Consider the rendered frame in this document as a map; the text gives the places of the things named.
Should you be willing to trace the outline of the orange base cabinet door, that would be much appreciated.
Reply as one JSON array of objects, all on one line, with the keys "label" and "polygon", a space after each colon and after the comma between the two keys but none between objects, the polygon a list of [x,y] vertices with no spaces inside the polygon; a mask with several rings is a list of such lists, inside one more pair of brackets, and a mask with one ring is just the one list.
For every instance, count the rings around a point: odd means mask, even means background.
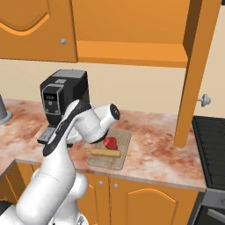
[{"label": "orange base cabinet door", "polygon": [[88,178],[88,190],[85,195],[77,200],[81,213],[86,217],[90,225],[110,225],[110,187],[107,176],[86,174]]},{"label": "orange base cabinet door", "polygon": [[40,167],[39,164],[33,163],[17,163],[17,166],[25,185],[28,185],[30,183],[33,173]]},{"label": "orange base cabinet door", "polygon": [[198,193],[110,178],[111,225],[187,225]]}]

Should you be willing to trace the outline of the pale wooden cutting board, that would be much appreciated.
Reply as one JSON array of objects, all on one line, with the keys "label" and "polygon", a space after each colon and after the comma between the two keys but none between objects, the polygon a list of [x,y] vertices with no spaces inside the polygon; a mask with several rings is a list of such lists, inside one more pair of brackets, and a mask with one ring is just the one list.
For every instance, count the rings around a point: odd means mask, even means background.
[{"label": "pale wooden cutting board", "polygon": [[127,150],[132,134],[127,130],[111,129],[108,137],[114,137],[117,141],[120,157],[114,156],[94,156],[89,154],[88,164],[96,167],[101,167],[109,170],[120,171],[123,168],[127,156]]}]

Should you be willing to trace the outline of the red meat piece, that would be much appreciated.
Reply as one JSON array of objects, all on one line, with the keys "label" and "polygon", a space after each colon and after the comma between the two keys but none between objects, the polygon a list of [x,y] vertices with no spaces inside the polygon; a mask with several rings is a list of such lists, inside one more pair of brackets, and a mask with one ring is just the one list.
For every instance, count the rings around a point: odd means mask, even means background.
[{"label": "red meat piece", "polygon": [[113,149],[113,150],[118,149],[117,140],[115,137],[106,137],[103,143],[107,149]]}]

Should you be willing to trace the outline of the orange open wall cabinet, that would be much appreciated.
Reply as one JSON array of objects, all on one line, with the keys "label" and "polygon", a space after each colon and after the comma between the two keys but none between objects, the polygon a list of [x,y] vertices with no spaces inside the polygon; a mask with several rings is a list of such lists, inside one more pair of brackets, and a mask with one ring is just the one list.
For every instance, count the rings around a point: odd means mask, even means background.
[{"label": "orange open wall cabinet", "polygon": [[184,68],[190,0],[72,0],[80,62]]}]

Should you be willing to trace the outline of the black hob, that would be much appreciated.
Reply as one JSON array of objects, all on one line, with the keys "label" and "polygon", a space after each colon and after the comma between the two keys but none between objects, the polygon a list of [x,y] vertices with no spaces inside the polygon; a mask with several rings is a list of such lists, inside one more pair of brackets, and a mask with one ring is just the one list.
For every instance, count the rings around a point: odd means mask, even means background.
[{"label": "black hob", "polygon": [[192,128],[207,187],[225,191],[225,119],[194,116]]}]

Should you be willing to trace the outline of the wooden rolling pin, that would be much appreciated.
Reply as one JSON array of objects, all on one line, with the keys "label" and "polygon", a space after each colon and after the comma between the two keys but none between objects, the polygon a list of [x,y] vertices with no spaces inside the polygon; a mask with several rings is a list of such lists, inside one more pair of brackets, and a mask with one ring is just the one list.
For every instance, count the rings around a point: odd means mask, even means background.
[{"label": "wooden rolling pin", "polygon": [[90,153],[94,156],[109,156],[117,158],[127,155],[125,153],[121,153],[119,150],[111,150],[111,149],[91,149]]}]

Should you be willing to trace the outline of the black coffee machine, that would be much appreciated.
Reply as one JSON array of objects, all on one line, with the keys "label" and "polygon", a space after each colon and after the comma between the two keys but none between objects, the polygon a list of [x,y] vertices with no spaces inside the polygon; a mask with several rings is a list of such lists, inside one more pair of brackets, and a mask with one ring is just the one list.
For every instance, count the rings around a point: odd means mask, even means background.
[{"label": "black coffee machine", "polygon": [[87,72],[59,69],[42,82],[40,95],[49,125],[37,142],[46,144],[71,102],[77,99],[90,101]]}]

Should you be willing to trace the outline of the black and grey oven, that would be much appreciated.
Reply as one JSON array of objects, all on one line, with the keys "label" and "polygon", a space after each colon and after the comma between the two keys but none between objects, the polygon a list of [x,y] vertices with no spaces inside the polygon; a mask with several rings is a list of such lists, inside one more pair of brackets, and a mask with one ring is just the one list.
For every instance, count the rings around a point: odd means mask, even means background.
[{"label": "black and grey oven", "polygon": [[225,225],[225,191],[199,192],[187,225]]}]

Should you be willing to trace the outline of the orange open cabinet door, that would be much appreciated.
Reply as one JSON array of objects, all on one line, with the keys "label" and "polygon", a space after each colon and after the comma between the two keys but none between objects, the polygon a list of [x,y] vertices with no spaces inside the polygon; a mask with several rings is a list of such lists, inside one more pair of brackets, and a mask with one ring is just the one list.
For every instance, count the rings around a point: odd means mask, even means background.
[{"label": "orange open cabinet door", "polygon": [[190,132],[222,0],[190,0],[183,46],[188,56],[173,145],[183,148]]}]

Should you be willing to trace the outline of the grey round appliance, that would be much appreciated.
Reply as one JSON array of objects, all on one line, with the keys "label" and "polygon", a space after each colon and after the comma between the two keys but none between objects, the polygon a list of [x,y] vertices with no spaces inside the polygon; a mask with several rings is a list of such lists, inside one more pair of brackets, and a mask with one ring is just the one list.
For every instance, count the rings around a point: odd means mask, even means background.
[{"label": "grey round appliance", "polygon": [[0,125],[3,125],[12,119],[12,113],[7,111],[0,95]]}]

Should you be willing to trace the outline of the orange wall cabinet door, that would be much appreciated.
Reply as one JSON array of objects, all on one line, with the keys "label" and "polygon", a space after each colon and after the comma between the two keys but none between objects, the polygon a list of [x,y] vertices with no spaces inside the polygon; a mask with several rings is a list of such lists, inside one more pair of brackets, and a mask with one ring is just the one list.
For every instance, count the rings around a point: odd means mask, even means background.
[{"label": "orange wall cabinet door", "polygon": [[0,0],[0,59],[76,62],[72,0]]}]

